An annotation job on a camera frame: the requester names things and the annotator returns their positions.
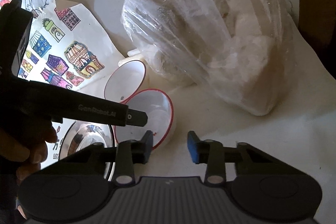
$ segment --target bowl rim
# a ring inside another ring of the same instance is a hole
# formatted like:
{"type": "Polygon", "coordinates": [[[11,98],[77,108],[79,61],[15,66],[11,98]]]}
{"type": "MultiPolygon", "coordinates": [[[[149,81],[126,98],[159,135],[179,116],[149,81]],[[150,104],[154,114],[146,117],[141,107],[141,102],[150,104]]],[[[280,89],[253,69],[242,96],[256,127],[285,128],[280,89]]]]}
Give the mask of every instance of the bowl rim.
{"type": "MultiPolygon", "coordinates": [[[[168,135],[168,133],[169,133],[169,131],[170,131],[170,129],[171,129],[171,126],[172,126],[172,124],[173,124],[173,120],[174,120],[174,106],[173,106],[173,102],[172,102],[172,100],[170,99],[170,97],[168,96],[168,94],[165,93],[163,90],[154,89],[154,88],[149,88],[149,89],[141,90],[141,91],[138,92],[137,94],[134,94],[133,96],[129,97],[129,98],[127,99],[127,101],[125,102],[125,104],[127,104],[127,102],[128,102],[129,100],[131,100],[134,96],[140,94],[141,92],[145,92],[145,91],[149,91],[149,90],[152,90],[152,91],[158,91],[158,92],[162,93],[162,94],[167,98],[167,100],[168,100],[168,102],[169,102],[169,105],[170,105],[170,109],[171,109],[171,117],[170,117],[170,122],[169,122],[169,126],[168,126],[168,128],[167,128],[167,131],[166,131],[166,133],[163,135],[163,137],[161,138],[161,140],[160,140],[155,146],[153,146],[152,150],[154,150],[154,149],[156,149],[156,148],[157,148],[157,147],[158,147],[158,146],[165,140],[165,138],[167,137],[167,135],[168,135]]],[[[113,127],[114,139],[115,139],[115,142],[116,142],[117,144],[119,144],[119,141],[118,141],[118,139],[117,139],[117,134],[116,134],[116,132],[117,132],[117,131],[116,131],[116,126],[114,126],[114,127],[113,127]]]]}
{"type": "Polygon", "coordinates": [[[128,64],[128,63],[130,63],[130,62],[140,62],[140,63],[142,63],[143,67],[145,68],[145,72],[144,72],[144,74],[143,74],[142,81],[141,81],[140,85],[137,87],[137,89],[136,89],[136,90],[135,90],[135,91],[134,91],[128,98],[126,98],[125,100],[122,100],[121,102],[119,102],[119,104],[125,104],[126,101],[127,101],[128,99],[132,98],[132,97],[137,93],[137,91],[140,89],[140,87],[141,87],[141,85],[143,84],[143,82],[145,81],[145,78],[146,78],[146,75],[147,75],[147,68],[146,68],[146,65],[145,65],[145,63],[143,63],[141,60],[130,60],[130,61],[126,62],[125,64],[122,64],[119,68],[117,68],[117,69],[112,73],[112,75],[109,77],[109,79],[107,80],[107,82],[106,82],[106,84],[105,84],[105,87],[104,87],[104,99],[105,99],[105,100],[108,100],[108,99],[106,99],[106,95],[105,95],[105,91],[106,91],[107,83],[110,81],[110,79],[111,79],[112,76],[117,72],[118,69],[120,69],[122,66],[124,66],[124,65],[126,65],[126,64],[128,64]]]}
{"type": "MultiPolygon", "coordinates": [[[[70,125],[70,127],[67,129],[67,132],[65,133],[64,137],[63,137],[63,140],[62,140],[62,143],[60,144],[59,146],[59,152],[58,152],[58,158],[57,158],[57,161],[56,162],[59,162],[60,160],[64,159],[64,158],[60,158],[61,157],[61,152],[62,152],[62,149],[64,148],[63,144],[66,143],[64,142],[66,140],[66,137],[69,137],[69,133],[70,133],[70,130],[73,128],[73,126],[75,124],[93,124],[95,126],[98,127],[97,124],[100,124],[100,123],[96,123],[96,122],[85,122],[85,121],[82,121],[82,120],[73,120],[73,123],[70,125]]],[[[101,123],[101,125],[103,126],[107,126],[109,128],[109,131],[110,131],[110,136],[111,136],[111,147],[115,147],[115,134],[114,134],[114,130],[115,130],[115,127],[109,125],[109,124],[103,124],[101,123]]],[[[104,178],[105,180],[108,180],[109,177],[111,176],[112,174],[112,168],[113,168],[113,162],[110,163],[109,165],[109,168],[108,168],[108,171],[107,171],[107,174],[106,174],[106,177],[104,178]]]]}

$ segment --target white bowl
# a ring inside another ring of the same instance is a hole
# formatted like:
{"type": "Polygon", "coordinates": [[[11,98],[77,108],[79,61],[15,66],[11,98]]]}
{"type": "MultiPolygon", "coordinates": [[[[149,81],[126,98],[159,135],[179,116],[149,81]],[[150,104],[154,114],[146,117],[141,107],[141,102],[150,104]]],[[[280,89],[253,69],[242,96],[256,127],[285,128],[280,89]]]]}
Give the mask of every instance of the white bowl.
{"type": "Polygon", "coordinates": [[[147,130],[153,132],[153,149],[169,142],[176,128],[174,108],[169,96],[161,90],[146,89],[125,102],[131,109],[147,113],[148,122],[144,127],[115,127],[117,143],[126,140],[141,140],[147,130]]]}
{"type": "Polygon", "coordinates": [[[104,89],[105,99],[124,103],[138,91],[148,88],[146,65],[133,60],[120,66],[109,78],[104,89]]]}

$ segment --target clear plastic bag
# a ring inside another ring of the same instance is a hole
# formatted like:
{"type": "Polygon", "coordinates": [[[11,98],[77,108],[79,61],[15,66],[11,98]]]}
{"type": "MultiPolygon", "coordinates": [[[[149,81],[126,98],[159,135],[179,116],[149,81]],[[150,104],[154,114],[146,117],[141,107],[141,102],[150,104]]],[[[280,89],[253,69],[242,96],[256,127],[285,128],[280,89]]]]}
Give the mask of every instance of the clear plastic bag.
{"type": "Polygon", "coordinates": [[[122,23],[150,67],[254,115],[269,113],[293,68],[284,0],[125,0],[122,23]]]}

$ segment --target colorful house drawing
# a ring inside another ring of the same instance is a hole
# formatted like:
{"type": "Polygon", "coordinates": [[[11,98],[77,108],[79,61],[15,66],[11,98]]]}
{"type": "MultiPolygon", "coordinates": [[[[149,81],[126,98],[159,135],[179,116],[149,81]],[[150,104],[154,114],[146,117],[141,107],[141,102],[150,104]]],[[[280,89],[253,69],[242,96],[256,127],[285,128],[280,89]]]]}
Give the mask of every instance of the colorful house drawing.
{"type": "Polygon", "coordinates": [[[54,72],[58,73],[59,75],[63,75],[69,68],[69,66],[66,64],[66,62],[58,57],[49,54],[47,66],[51,68],[54,72]]]}
{"type": "Polygon", "coordinates": [[[73,13],[73,11],[68,8],[64,9],[62,11],[57,11],[55,8],[55,13],[58,16],[59,20],[63,21],[63,23],[70,29],[70,31],[73,30],[73,28],[80,22],[80,19],[73,13]]]}
{"type": "Polygon", "coordinates": [[[51,70],[47,70],[46,68],[41,72],[44,80],[46,80],[51,85],[57,85],[65,89],[72,89],[72,85],[65,81],[62,76],[56,75],[51,70]]]}
{"type": "Polygon", "coordinates": [[[35,65],[39,62],[38,58],[32,54],[31,51],[26,51],[26,57],[30,59],[35,65]]]}
{"type": "Polygon", "coordinates": [[[48,50],[51,49],[51,45],[38,31],[29,40],[31,48],[39,55],[43,57],[48,50]]]}
{"type": "Polygon", "coordinates": [[[74,75],[71,71],[67,71],[65,75],[67,77],[67,80],[69,80],[71,84],[75,86],[79,86],[84,81],[82,77],[74,75]]]}
{"type": "Polygon", "coordinates": [[[105,68],[97,57],[80,42],[74,41],[64,52],[68,62],[70,62],[76,72],[86,79],[105,68]]]}
{"type": "Polygon", "coordinates": [[[20,68],[18,75],[26,79],[28,76],[28,73],[26,73],[23,68],[20,68]]]}
{"type": "Polygon", "coordinates": [[[33,66],[30,63],[28,63],[26,59],[22,60],[21,66],[24,67],[24,69],[27,72],[30,72],[32,70],[32,68],[33,68],[33,66]]]}
{"type": "Polygon", "coordinates": [[[56,39],[57,42],[60,42],[60,40],[65,36],[62,30],[58,28],[51,19],[44,18],[42,22],[43,27],[53,36],[53,38],[56,39]]]}

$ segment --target white countertop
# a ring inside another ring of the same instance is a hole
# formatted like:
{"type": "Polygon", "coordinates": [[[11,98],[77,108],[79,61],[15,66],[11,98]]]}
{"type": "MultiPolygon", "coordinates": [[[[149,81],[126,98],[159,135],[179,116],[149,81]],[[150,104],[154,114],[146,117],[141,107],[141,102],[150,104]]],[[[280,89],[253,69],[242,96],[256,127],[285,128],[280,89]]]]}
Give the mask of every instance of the white countertop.
{"type": "MultiPolygon", "coordinates": [[[[124,0],[72,1],[83,3],[94,14],[121,53],[133,48],[120,24],[124,0]]],[[[316,220],[321,224],[336,223],[336,81],[296,28],[294,36],[297,81],[283,103],[265,117],[252,116],[218,101],[197,86],[174,89],[150,75],[151,87],[163,89],[171,97],[177,127],[171,142],[159,147],[147,165],[136,165],[136,174],[203,178],[206,166],[193,164],[186,147],[189,130],[201,139],[215,139],[225,146],[247,142],[317,179],[323,200],[316,220]]],[[[102,98],[107,79],[92,83],[81,92],[102,98]]],[[[227,172],[228,180],[232,179],[232,165],[227,172]]]]}

